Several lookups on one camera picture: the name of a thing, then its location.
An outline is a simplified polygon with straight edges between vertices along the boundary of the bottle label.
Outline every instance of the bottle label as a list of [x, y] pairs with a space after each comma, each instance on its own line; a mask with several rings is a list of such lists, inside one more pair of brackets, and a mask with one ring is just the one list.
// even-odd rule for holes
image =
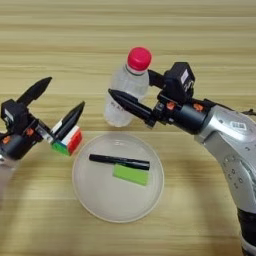
[[124, 111], [124, 109], [115, 101], [111, 100], [111, 106], [118, 109], [119, 111]]

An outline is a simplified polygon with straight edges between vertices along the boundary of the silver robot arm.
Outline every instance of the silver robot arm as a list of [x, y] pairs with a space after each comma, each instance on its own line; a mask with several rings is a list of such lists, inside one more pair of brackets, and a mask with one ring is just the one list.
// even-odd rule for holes
[[256, 256], [256, 123], [215, 106], [195, 139], [221, 165], [238, 209], [244, 254]]
[[174, 63], [164, 75], [149, 70], [149, 77], [150, 85], [161, 89], [153, 109], [125, 92], [109, 93], [149, 127], [175, 125], [216, 158], [238, 209], [243, 253], [256, 256], [256, 123], [221, 104], [194, 99], [195, 76], [186, 62]]

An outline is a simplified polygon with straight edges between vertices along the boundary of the green sponge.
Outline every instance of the green sponge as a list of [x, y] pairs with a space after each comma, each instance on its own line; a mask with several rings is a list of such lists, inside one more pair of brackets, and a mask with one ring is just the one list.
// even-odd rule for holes
[[113, 175], [117, 178], [146, 186], [148, 183], [149, 172], [115, 164]]

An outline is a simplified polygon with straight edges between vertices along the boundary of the plastic water bottle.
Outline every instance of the plastic water bottle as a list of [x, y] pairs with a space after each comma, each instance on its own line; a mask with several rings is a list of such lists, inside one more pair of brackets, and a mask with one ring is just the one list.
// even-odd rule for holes
[[[147, 94], [149, 86], [148, 66], [151, 53], [142, 47], [133, 48], [127, 63], [112, 77], [111, 89], [124, 91], [141, 101]], [[108, 93], [104, 116], [106, 121], [116, 127], [127, 126], [133, 115], [125, 111]]]

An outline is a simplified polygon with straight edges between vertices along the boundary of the wooden table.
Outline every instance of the wooden table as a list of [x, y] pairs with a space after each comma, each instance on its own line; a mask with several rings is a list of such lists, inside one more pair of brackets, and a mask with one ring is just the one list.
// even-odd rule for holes
[[[0, 0], [0, 101], [53, 76], [31, 111], [53, 126], [81, 100], [85, 143], [116, 129], [102, 116], [112, 72], [134, 46], [164, 72], [188, 61], [195, 96], [239, 111], [255, 106], [254, 0]], [[157, 89], [150, 89], [153, 106]], [[241, 255], [236, 208], [214, 158], [193, 137], [135, 119], [121, 129], [149, 143], [165, 170], [158, 207], [132, 224], [90, 215], [71, 181], [74, 157], [37, 145], [9, 184], [0, 212], [0, 255]]]

